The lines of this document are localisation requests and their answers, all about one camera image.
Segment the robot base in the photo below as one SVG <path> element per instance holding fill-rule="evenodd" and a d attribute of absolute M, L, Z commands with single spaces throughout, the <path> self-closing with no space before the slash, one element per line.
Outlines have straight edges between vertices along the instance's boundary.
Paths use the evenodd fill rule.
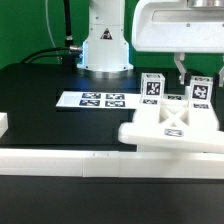
<path fill-rule="evenodd" d="M 132 76 L 133 70 L 124 70 L 124 71 L 119 71 L 119 72 L 100 72 L 100 71 L 90 71 L 86 69 L 77 69 L 78 74 L 81 75 L 86 75 L 92 78 L 98 78 L 98 79 L 119 79 L 119 78 L 124 78 L 128 76 Z"/>

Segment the green background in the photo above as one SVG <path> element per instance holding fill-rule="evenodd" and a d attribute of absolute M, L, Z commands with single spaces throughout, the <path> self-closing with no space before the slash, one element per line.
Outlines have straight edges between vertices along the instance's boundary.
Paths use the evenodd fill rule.
<path fill-rule="evenodd" d="M 82 44 L 88 36 L 89 0 L 70 0 L 72 31 L 75 44 Z M 125 38 L 130 43 L 133 14 L 138 0 L 126 0 Z M 65 28 L 63 0 L 49 0 L 50 25 L 57 46 L 64 46 Z M 45 16 L 45 0 L 0 1 L 0 68 L 18 63 L 27 55 L 51 48 Z M 57 63 L 56 59 L 42 59 L 38 63 Z M 130 44 L 130 63 L 135 67 L 175 68 L 171 53 L 136 52 Z M 222 67 L 222 57 L 216 54 L 188 54 L 187 69 L 195 69 L 213 76 Z"/>

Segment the white plastic part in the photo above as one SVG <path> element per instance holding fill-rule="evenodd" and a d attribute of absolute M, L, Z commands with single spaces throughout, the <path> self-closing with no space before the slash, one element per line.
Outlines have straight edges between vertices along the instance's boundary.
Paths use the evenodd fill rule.
<path fill-rule="evenodd" d="M 141 94 L 144 99 L 163 98 L 165 78 L 158 73 L 142 73 Z"/>
<path fill-rule="evenodd" d="M 0 150 L 0 174 L 82 176 L 83 152 L 60 150 Z"/>
<path fill-rule="evenodd" d="M 0 138 L 8 130 L 7 113 L 0 113 Z"/>
<path fill-rule="evenodd" d="M 121 125 L 119 140 L 137 145 L 138 152 L 224 153 L 224 132 L 210 103 L 212 85 L 211 78 L 193 76 L 185 95 L 164 94 L 157 104 L 141 101 L 133 122 Z"/>
<path fill-rule="evenodd" d="M 224 8 L 188 8 L 186 0 L 141 0 L 132 44 L 146 52 L 224 52 Z"/>
<path fill-rule="evenodd" d="M 0 175 L 224 179 L 224 155 L 1 149 Z"/>
<path fill-rule="evenodd" d="M 124 39 L 124 0 L 90 0 L 89 36 L 77 67 L 95 72 L 133 69 L 129 44 Z"/>
<path fill-rule="evenodd" d="M 224 155 L 211 153 L 120 153 L 120 177 L 224 178 Z"/>
<path fill-rule="evenodd" d="M 119 152 L 89 152 L 83 158 L 83 177 L 118 177 Z"/>

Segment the cable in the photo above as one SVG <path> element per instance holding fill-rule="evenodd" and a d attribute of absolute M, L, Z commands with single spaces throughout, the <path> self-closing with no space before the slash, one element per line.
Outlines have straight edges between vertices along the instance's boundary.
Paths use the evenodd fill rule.
<path fill-rule="evenodd" d="M 48 34 L 52 43 L 52 46 L 54 48 L 56 48 L 56 44 L 54 42 L 54 38 L 52 36 L 52 32 L 51 32 L 51 27 L 50 27 L 50 21 L 49 21 L 49 10 L 48 10 L 48 0 L 45 0 L 45 9 L 46 9 L 46 23 L 47 23 L 47 30 L 48 30 Z"/>
<path fill-rule="evenodd" d="M 49 48 L 49 49 L 40 50 L 40 51 L 37 51 L 33 54 L 30 54 L 29 56 L 24 58 L 20 63 L 26 63 L 26 61 L 28 61 L 32 57 L 37 56 L 38 54 L 43 54 L 43 53 L 47 53 L 47 52 L 55 52 L 55 51 L 64 51 L 64 50 L 70 50 L 70 48 L 69 47 L 56 47 L 56 48 Z"/>
<path fill-rule="evenodd" d="M 65 46 L 68 47 L 73 45 L 72 28 L 71 28 L 71 15 L 70 15 L 70 1 L 64 0 L 64 11 L 65 11 Z"/>
<path fill-rule="evenodd" d="M 28 63 L 31 64 L 32 62 L 34 62 L 34 61 L 36 61 L 36 60 L 38 60 L 38 59 L 40 59 L 40 58 L 62 57 L 62 56 L 64 56 L 64 55 L 65 55 L 65 54 L 58 54 L 58 55 L 56 55 L 56 54 L 40 55 L 40 56 L 37 56 L 37 57 L 33 58 L 33 59 L 30 60 Z"/>
<path fill-rule="evenodd" d="M 28 63 L 31 64 L 32 62 L 40 59 L 40 58 L 48 58 L 48 57 L 63 57 L 63 56 L 66 56 L 66 54 L 58 54 L 58 55 L 55 55 L 55 54 L 48 54 L 48 55 L 40 55 L 40 56 L 37 56 L 35 58 L 33 58 L 31 61 L 29 61 Z M 74 58 L 79 58 L 79 54 L 73 54 L 72 55 Z"/>

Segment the white block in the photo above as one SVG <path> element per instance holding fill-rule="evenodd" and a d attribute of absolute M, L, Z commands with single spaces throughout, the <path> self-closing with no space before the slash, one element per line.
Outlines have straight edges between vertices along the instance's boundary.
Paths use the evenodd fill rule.
<path fill-rule="evenodd" d="M 0 113 L 0 138 L 8 130 L 8 117 L 6 113 Z"/>
<path fill-rule="evenodd" d="M 164 92 L 165 78 L 160 73 L 143 73 L 141 94 L 144 99 L 161 99 Z"/>
<path fill-rule="evenodd" d="M 149 145 L 165 149 L 224 153 L 224 132 L 177 127 L 142 127 L 124 123 L 119 129 L 119 141 L 126 144 Z"/>
<path fill-rule="evenodd" d="M 158 125 L 160 120 L 160 104 L 139 104 L 133 116 L 133 122 L 143 126 Z"/>
<path fill-rule="evenodd" d="M 224 178 L 224 155 L 211 153 L 120 153 L 119 177 Z"/>
<path fill-rule="evenodd" d="M 82 176 L 83 152 L 1 149 L 0 174 Z"/>
<path fill-rule="evenodd" d="M 190 102 L 188 124 L 190 128 L 219 130 L 219 121 L 211 103 L 201 101 Z"/>
<path fill-rule="evenodd" d="M 117 177 L 119 152 L 88 152 L 83 158 L 83 177 Z"/>

